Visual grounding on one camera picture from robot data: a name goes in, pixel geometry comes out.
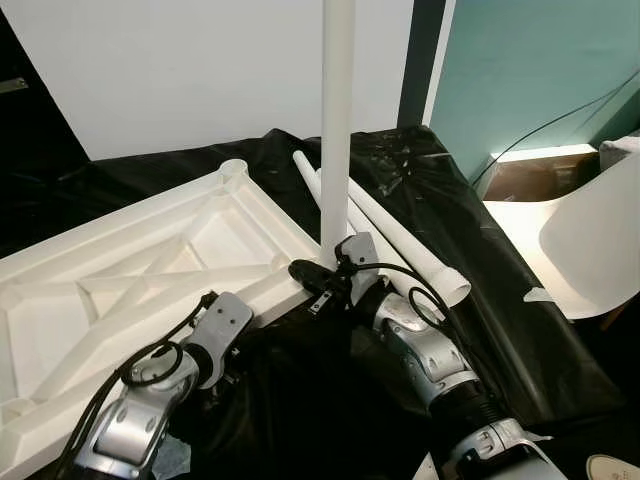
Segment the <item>white surface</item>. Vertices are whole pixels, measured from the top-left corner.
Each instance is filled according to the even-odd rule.
[[[427,456],[424,457],[418,471],[413,476],[413,480],[440,480],[431,453],[427,453]]]
[[[606,170],[631,153],[640,152],[640,130],[619,138],[607,140],[600,144],[600,168]]]
[[[395,127],[411,0],[358,0],[353,129]],[[0,0],[92,160],[320,134],[321,0]]]
[[[335,266],[335,247],[347,235],[351,147],[354,0],[324,0],[322,30],[322,184],[320,261]]]
[[[471,291],[457,270],[447,267],[364,189],[349,179],[349,196],[398,252],[440,294],[447,306],[456,305]]]
[[[440,84],[440,77],[442,76],[442,65],[444,64],[444,57],[447,54],[447,43],[449,43],[449,34],[451,33],[451,24],[453,23],[453,13],[455,9],[456,0],[445,0],[440,33],[438,34],[438,44],[436,45],[436,53],[433,57],[433,67],[431,69],[429,88],[427,89],[427,99],[424,105],[424,114],[422,115],[422,123],[427,126],[431,124],[433,107],[436,103],[438,85]]]
[[[589,480],[640,480],[640,468],[608,455],[587,459]]]
[[[520,160],[531,160],[538,158],[553,158],[568,155],[582,155],[585,153],[596,153],[596,149],[588,143],[577,145],[563,145],[561,147],[533,148],[529,150],[509,151],[500,156],[501,153],[492,153],[489,161],[498,159],[498,163],[517,162]]]
[[[522,297],[523,302],[553,302],[553,298],[549,295],[544,288],[533,287],[527,293],[525,293],[524,297]]]
[[[484,202],[568,319],[640,290],[640,155],[547,202]]]
[[[320,188],[320,177],[318,176],[316,171],[313,169],[313,167],[309,163],[309,160],[307,159],[305,154],[302,153],[300,150],[296,150],[295,152],[293,152],[293,161],[298,167],[298,170],[300,171],[300,175],[302,175],[302,178],[304,179],[304,183],[307,185],[309,192],[311,192],[311,196],[313,197],[313,200],[316,202],[316,205],[318,205],[318,208],[320,208],[320,195],[322,193]],[[351,222],[347,221],[346,236],[354,235],[355,233],[356,231],[351,225]]]
[[[52,461],[108,373],[203,293],[237,293],[262,326],[307,298],[287,267],[318,253],[229,160],[0,260],[0,477]]]

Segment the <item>white pvc pipe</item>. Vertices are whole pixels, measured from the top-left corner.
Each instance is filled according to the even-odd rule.
[[[315,172],[305,154],[300,150],[296,150],[295,152],[293,152],[293,161],[298,167],[298,170],[300,171],[304,182],[307,184],[307,188],[309,188],[313,199],[319,205],[321,194],[321,170]],[[349,235],[353,235],[355,234],[355,232],[370,232],[380,262],[392,263],[400,267],[409,268],[402,257],[398,254],[398,252],[394,250],[391,244],[387,242],[384,236],[369,221],[367,216],[362,213],[362,210],[360,210],[351,199],[349,199],[347,202],[347,215],[349,219],[347,228],[347,230],[349,231]],[[392,283],[398,293],[405,297],[409,295],[409,289],[411,287],[422,287],[422,285],[420,285],[414,279],[400,272],[396,272],[394,270],[385,270],[384,274],[389,278],[389,281]],[[417,296],[416,302],[432,312],[437,312],[436,306],[422,296]]]
[[[320,261],[335,266],[334,248],[347,234],[354,0],[324,0],[322,31],[322,184]]]
[[[447,306],[459,303],[471,290],[471,284],[457,270],[447,267],[409,231],[349,179],[349,196],[364,214],[384,233],[407,262],[440,294]]]
[[[309,160],[307,159],[306,155],[302,153],[300,150],[296,150],[295,152],[293,152],[293,161],[298,167],[298,170],[300,171],[300,175],[302,175],[302,178],[304,179],[304,183],[307,184],[307,188],[311,192],[311,196],[315,200],[316,205],[318,205],[319,207],[320,198],[321,198],[320,178],[318,177],[318,175],[316,174],[316,171],[313,169],[313,167],[309,163]],[[348,237],[349,235],[354,235],[355,233],[356,233],[355,229],[351,226],[351,222],[347,222],[347,232],[344,238]]]

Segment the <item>black cable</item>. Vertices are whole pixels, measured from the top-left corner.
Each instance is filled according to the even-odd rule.
[[[178,323],[159,340],[135,352],[127,360],[125,360],[122,365],[116,368],[116,370],[114,370],[111,375],[109,375],[107,380],[100,386],[100,388],[98,388],[93,397],[91,397],[91,400],[89,400],[89,403],[82,412],[78,423],[71,432],[71,436],[69,437],[69,440],[67,440],[67,443],[65,444],[64,449],[62,450],[62,453],[60,454],[60,457],[58,459],[56,468],[54,469],[54,473],[52,476],[53,480],[60,478],[61,474],[65,473],[69,460],[72,457],[75,457],[78,450],[86,441],[87,437],[89,436],[89,432],[91,431],[91,427],[95,423],[95,420],[100,413],[100,409],[102,408],[104,401],[109,396],[109,392],[111,392],[118,380],[122,380],[125,385],[148,386],[164,380],[173,372],[175,372],[175,370],[180,365],[183,351],[180,345],[171,342],[169,339],[187,325],[193,326],[193,321],[200,310],[202,310],[203,308],[209,308],[217,297],[218,295],[215,292],[209,292],[203,295],[200,298],[198,305],[196,305],[196,307],[191,311],[191,313],[189,313],[189,315],[185,317],[184,320]],[[150,353],[157,351],[158,349],[166,348],[172,348],[176,350],[176,360],[166,372],[145,381],[136,381],[131,378],[131,369],[137,362],[139,362],[142,358],[146,357]]]
[[[355,265],[354,264],[353,265],[353,269],[355,271],[372,270],[372,269],[375,269],[375,268],[385,268],[387,270],[395,270],[396,272],[404,273],[405,275],[407,275],[407,276],[413,278],[414,280],[420,282],[429,291],[428,292],[429,294],[427,294],[427,292],[424,292],[423,295],[425,295],[436,307],[438,307],[442,311],[442,314],[445,317],[447,317],[448,314],[450,313],[449,307],[447,306],[445,301],[442,299],[440,294],[436,291],[436,289],[433,288],[431,286],[431,284],[429,282],[427,282],[424,278],[422,278],[421,275],[419,275],[418,273],[414,272],[413,270],[410,270],[410,269],[405,268],[405,267],[400,267],[399,265],[394,265],[392,263],[381,263],[381,262],[365,263],[365,264],[361,264],[361,265]]]
[[[471,186],[475,187],[478,182],[480,181],[480,179],[484,176],[485,173],[487,173],[487,171],[493,167],[493,165],[495,165],[495,163],[500,160],[500,157],[502,157],[505,153],[507,153],[508,151],[510,151],[513,147],[515,147],[516,145],[518,145],[520,142],[522,142],[523,140],[526,140],[527,138],[529,138],[531,135],[538,133],[540,130],[542,130],[543,128],[548,127],[549,125],[552,125],[560,120],[562,120],[563,118],[566,118],[570,115],[573,115],[574,113],[579,112],[580,110],[590,107],[591,105],[593,105],[594,103],[599,102],[600,100],[609,97],[607,99],[607,101],[602,105],[606,105],[620,90],[622,90],[624,88],[625,85],[627,85],[629,82],[631,82],[631,80],[634,79],[634,77],[636,75],[638,75],[638,73],[640,73],[640,69],[637,69],[636,71],[633,72],[633,74],[627,78],[624,82],[622,82],[620,85],[618,85],[617,87],[609,90],[607,93],[605,93],[604,95],[600,95],[598,98],[591,100],[588,103],[585,103],[584,105],[574,108],[573,110],[571,110],[570,112],[567,112],[563,115],[560,115],[559,117],[554,118],[553,120],[549,120],[547,123],[545,123],[544,125],[540,125],[538,128],[536,128],[535,130],[530,131],[529,133],[527,133],[526,135],[520,137],[518,140],[516,140],[515,142],[513,142],[511,145],[509,145],[505,150],[502,151],[502,153],[500,155],[498,155],[496,158],[494,158],[491,162],[489,162],[489,164],[484,167],[484,169],[478,174],[478,176],[476,177],[476,179],[471,182]]]
[[[428,293],[425,290],[423,290],[422,288],[420,288],[420,287],[411,287],[409,289],[409,293],[407,293],[407,298],[409,299],[409,304],[411,305],[411,308],[413,308],[413,311],[416,312],[416,315],[418,315],[427,325],[429,325],[431,328],[434,328],[434,329],[442,332],[442,327],[439,324],[437,324],[434,321],[432,321],[429,317],[427,317],[422,312],[422,309],[416,303],[416,299],[415,299],[415,294],[416,293],[421,293],[425,297],[429,298]]]

